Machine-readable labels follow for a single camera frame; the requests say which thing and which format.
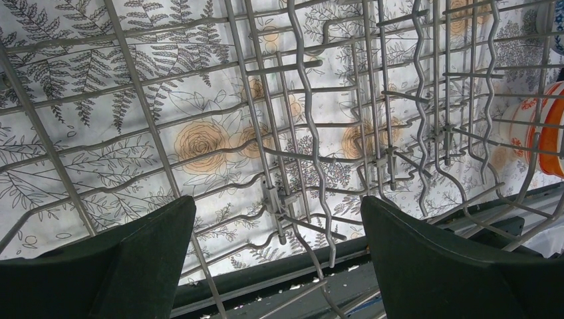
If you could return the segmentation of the white red patterned bowl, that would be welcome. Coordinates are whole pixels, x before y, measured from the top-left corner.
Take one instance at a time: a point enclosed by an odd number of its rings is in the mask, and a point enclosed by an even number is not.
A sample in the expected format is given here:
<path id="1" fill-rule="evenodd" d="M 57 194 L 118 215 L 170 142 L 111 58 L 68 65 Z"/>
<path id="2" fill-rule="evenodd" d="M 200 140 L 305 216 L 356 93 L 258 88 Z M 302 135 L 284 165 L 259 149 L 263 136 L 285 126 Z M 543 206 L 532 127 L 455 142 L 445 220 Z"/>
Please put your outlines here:
<path id="1" fill-rule="evenodd" d="M 559 157 L 563 170 L 563 116 L 561 125 L 545 124 L 544 120 L 550 105 L 557 99 L 563 99 L 563 82 L 550 84 L 545 90 L 546 97 L 528 98 L 510 106 L 504 113 L 499 123 L 499 134 L 503 141 L 511 145 L 512 151 L 518 160 L 542 172 L 539 166 L 539 155 L 549 154 Z M 542 151 L 539 147 L 543 127 L 559 128 L 558 152 Z"/>

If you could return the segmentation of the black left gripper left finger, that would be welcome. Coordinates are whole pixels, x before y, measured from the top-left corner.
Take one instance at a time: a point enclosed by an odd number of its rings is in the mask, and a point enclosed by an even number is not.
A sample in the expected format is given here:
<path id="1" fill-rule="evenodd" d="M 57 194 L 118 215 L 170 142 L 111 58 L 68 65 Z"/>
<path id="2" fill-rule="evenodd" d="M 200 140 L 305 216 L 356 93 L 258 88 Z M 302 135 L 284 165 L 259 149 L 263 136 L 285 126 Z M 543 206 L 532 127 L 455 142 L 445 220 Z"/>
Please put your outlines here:
<path id="1" fill-rule="evenodd" d="M 1 261 L 1 317 L 168 318 L 195 217 L 183 196 L 95 237 Z"/>

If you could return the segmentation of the white blue floral bowl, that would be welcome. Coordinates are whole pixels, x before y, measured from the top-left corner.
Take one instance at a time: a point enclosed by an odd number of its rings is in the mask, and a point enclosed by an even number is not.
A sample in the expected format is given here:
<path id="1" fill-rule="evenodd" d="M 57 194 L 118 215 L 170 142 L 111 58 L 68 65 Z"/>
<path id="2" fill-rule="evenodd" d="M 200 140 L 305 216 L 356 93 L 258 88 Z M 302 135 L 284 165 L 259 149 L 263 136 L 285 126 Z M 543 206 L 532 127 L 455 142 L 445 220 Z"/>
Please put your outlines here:
<path id="1" fill-rule="evenodd" d="M 553 6 L 554 12 L 552 13 L 552 25 L 547 28 L 548 24 L 545 21 L 548 17 L 548 11 Z M 563 56 L 563 1 L 555 1 L 554 4 L 542 2 L 537 7 L 536 30 L 541 35 L 548 33 L 556 33 L 556 35 L 549 36 L 550 48 L 555 53 Z"/>

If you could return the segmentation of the orange bowl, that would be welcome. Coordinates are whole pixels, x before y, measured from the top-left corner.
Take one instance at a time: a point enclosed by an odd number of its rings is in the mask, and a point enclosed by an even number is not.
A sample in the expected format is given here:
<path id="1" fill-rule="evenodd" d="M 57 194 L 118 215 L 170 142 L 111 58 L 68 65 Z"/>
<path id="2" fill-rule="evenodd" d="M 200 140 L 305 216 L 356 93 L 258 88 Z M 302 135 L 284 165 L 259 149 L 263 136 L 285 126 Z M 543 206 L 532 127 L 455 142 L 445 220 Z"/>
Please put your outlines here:
<path id="1" fill-rule="evenodd" d="M 544 120 L 545 124 L 561 125 L 563 116 L 563 99 L 555 100 L 551 105 Z M 560 143 L 558 142 L 559 128 L 543 127 L 539 142 L 540 150 L 548 152 L 558 152 Z M 539 166 L 543 173 L 563 177 L 563 170 L 560 165 L 559 157 L 556 155 L 540 154 Z"/>

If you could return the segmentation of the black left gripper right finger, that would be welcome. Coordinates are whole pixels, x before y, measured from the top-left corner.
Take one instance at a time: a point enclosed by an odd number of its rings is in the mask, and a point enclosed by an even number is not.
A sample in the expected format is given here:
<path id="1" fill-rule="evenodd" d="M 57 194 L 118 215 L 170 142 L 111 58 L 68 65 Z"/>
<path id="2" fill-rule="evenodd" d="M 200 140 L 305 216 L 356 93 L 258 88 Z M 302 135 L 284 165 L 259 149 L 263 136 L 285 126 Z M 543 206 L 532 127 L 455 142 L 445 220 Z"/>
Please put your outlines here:
<path id="1" fill-rule="evenodd" d="M 477 243 L 374 196 L 360 212 L 389 318 L 563 317 L 563 259 Z"/>

